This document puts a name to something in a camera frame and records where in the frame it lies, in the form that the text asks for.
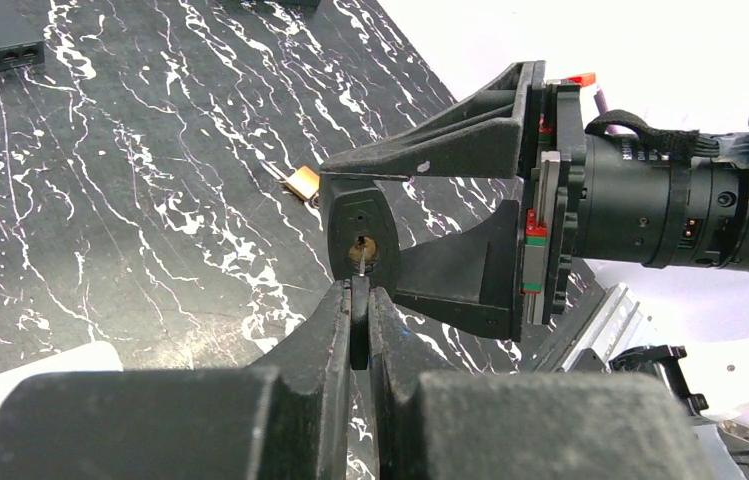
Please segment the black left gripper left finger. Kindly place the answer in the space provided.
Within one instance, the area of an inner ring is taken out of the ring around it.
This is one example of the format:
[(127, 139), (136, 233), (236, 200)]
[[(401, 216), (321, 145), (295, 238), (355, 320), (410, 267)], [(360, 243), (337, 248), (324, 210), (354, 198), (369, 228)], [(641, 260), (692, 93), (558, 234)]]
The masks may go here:
[(341, 479), (351, 289), (244, 368), (39, 374), (0, 409), (0, 479)]

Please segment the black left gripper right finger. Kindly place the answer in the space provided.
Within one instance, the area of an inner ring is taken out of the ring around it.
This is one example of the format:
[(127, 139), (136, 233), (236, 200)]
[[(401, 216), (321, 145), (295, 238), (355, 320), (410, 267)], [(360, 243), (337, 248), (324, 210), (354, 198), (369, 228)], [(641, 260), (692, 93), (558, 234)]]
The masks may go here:
[(679, 403), (643, 374), (453, 371), (368, 300), (383, 479), (711, 479)]

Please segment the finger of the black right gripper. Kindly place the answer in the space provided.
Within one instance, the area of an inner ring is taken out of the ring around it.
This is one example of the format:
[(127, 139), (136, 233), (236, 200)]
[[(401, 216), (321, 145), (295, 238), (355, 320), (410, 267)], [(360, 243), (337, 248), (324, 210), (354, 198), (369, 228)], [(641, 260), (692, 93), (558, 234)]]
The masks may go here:
[(517, 259), (516, 200), (471, 229), (417, 244), (401, 252), (394, 303), (461, 331), (518, 341), (514, 306)]
[(545, 67), (543, 60), (514, 63), (425, 122), (331, 156), (321, 174), (397, 181), (524, 177), (537, 157)]

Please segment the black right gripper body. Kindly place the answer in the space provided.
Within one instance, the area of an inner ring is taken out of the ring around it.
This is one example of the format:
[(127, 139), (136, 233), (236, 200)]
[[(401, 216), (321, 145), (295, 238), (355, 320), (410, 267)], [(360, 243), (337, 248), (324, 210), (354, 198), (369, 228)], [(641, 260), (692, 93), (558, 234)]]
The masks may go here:
[(749, 272), (749, 125), (744, 133), (658, 129), (623, 110), (589, 123), (580, 87), (544, 90), (525, 179), (523, 317), (565, 307), (574, 258)]

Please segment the black headed key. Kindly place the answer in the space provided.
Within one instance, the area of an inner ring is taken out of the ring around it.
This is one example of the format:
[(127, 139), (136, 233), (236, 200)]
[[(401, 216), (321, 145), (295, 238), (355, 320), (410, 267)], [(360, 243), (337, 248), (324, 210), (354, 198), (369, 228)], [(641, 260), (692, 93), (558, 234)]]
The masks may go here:
[(368, 365), (368, 299), (369, 280), (366, 276), (368, 243), (364, 236), (354, 246), (358, 254), (357, 271), (351, 278), (351, 329), (350, 366), (355, 371), (364, 371)]

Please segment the black padlock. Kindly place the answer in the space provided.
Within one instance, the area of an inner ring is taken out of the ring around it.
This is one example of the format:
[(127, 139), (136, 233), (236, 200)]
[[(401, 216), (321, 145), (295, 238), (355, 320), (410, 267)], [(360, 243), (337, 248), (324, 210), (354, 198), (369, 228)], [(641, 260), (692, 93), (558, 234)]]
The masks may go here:
[(333, 278), (357, 275), (364, 264), (373, 286), (394, 293), (400, 273), (398, 234), (391, 208), (375, 182), (323, 174), (319, 210)]

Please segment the brass padlock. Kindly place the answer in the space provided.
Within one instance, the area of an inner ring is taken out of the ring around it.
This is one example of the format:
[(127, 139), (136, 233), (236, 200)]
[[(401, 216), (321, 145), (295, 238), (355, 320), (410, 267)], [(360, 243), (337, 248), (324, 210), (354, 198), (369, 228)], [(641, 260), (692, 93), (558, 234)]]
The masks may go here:
[(293, 173), (286, 174), (274, 164), (267, 161), (261, 160), (260, 165), (277, 182), (282, 184), (303, 203), (312, 208), (318, 207), (320, 177), (314, 170), (308, 166), (302, 166)]

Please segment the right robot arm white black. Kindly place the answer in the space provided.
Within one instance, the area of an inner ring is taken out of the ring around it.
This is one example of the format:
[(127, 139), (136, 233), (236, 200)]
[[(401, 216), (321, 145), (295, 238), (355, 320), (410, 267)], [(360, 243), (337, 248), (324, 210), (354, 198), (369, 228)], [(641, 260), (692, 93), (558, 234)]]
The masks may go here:
[[(337, 280), (366, 276), (397, 304), (516, 341), (563, 313), (575, 259), (749, 272), (749, 125), (703, 134), (619, 109), (581, 117), (577, 77), (514, 63), (429, 120), (327, 159), (320, 215)], [(383, 181), (519, 180), (456, 234), (399, 245)]]

